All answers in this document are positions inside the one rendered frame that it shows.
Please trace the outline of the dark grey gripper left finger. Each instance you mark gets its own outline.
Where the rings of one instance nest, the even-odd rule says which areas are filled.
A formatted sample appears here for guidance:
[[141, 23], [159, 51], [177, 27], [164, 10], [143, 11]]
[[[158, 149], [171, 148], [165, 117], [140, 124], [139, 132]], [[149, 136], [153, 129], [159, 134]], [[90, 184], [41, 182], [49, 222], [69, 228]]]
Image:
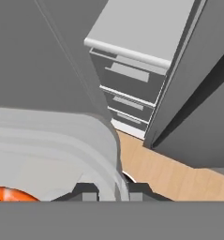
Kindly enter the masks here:
[[56, 199], [55, 202], [98, 202], [99, 190], [94, 183], [77, 183], [75, 188]]

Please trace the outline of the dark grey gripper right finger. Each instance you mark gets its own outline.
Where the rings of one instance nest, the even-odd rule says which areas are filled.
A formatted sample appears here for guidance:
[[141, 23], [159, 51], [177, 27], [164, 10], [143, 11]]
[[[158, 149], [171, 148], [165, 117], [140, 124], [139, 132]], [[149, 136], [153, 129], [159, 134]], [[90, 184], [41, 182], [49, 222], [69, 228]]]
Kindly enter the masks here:
[[170, 199], [155, 193], [148, 184], [145, 183], [129, 183], [129, 198], [132, 202], [169, 202]]

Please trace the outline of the orange shrimp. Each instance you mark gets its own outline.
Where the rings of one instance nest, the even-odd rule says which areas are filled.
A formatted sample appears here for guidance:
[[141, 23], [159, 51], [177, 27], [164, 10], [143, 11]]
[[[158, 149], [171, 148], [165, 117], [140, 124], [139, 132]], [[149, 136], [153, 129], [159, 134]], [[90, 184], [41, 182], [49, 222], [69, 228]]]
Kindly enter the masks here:
[[0, 187], [0, 202], [38, 202], [38, 199], [18, 189]]

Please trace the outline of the small grey drawer front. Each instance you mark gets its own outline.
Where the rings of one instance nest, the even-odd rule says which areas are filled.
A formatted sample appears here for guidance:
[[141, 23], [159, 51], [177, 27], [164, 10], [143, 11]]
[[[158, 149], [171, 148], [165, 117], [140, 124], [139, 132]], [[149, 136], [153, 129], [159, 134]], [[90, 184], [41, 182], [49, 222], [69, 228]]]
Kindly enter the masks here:
[[[116, 127], [116, 128], [136, 128], [140, 131], [145, 131], [147, 130], [147, 127], [148, 127], [148, 123], [145, 121], [145, 120], [141, 120], [140, 118], [138, 117], [135, 117], [135, 116], [132, 116], [128, 113], [125, 113], [125, 112], [122, 112], [122, 111], [119, 111], [119, 110], [116, 110], [114, 108], [111, 108], [109, 107], [108, 110], [111, 112], [111, 115], [112, 115], [112, 124]], [[126, 119], [123, 119], [123, 118], [120, 118], [117, 116], [116, 113], [121, 113], [123, 115], [127, 115], [129, 117], [132, 117], [132, 118], [135, 118], [135, 119], [138, 119], [140, 120], [142, 123], [141, 124], [136, 124], [134, 122], [131, 122], [129, 120], [126, 120]]]

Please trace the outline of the medium grey drawer front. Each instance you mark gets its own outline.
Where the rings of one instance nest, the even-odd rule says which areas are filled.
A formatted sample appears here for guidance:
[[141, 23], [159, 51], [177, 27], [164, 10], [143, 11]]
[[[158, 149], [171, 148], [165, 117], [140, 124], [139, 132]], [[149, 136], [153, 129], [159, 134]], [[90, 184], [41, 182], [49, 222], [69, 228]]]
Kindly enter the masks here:
[[[124, 113], [128, 113], [132, 116], [138, 117], [141, 120], [145, 120], [146, 122], [148, 122], [150, 120], [150, 117], [152, 116], [153, 111], [154, 111], [153, 107], [147, 106], [147, 105], [142, 105], [139, 101], [131, 99], [130, 97], [125, 97], [122, 94], [114, 93], [112, 90], [107, 90], [103, 86], [101, 86], [100, 89], [103, 91], [109, 107], [114, 108], [114, 109], [119, 110], [119, 111], [122, 111]], [[135, 109], [133, 107], [127, 106], [123, 103], [116, 102], [116, 101], [112, 100], [115, 96], [118, 96], [120, 98], [125, 98], [127, 100], [138, 103], [138, 104], [143, 106], [143, 110], [140, 111], [140, 110]]]

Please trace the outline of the large grey drawer front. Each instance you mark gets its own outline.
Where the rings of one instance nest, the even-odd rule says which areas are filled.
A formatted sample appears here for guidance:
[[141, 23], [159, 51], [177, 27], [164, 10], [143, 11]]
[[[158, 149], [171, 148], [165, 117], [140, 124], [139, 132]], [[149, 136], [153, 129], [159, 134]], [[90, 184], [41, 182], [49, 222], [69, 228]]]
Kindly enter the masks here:
[[[90, 50], [90, 56], [100, 83], [118, 92], [155, 104], [162, 85], [165, 81], [163, 74], [157, 74], [149, 69], [135, 67], [129, 62], [122, 60], [119, 55], [104, 52], [96, 48]], [[128, 76], [107, 70], [113, 63], [125, 65], [149, 73], [149, 81], [142, 82]]]

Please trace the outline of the grey fridge door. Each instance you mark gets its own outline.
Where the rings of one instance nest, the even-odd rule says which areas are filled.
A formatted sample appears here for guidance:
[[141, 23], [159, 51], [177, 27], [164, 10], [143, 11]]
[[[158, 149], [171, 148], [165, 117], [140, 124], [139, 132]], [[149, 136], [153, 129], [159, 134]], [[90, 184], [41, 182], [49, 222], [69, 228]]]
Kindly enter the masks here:
[[109, 120], [95, 89], [82, 80], [36, 0], [0, 0], [0, 107]]

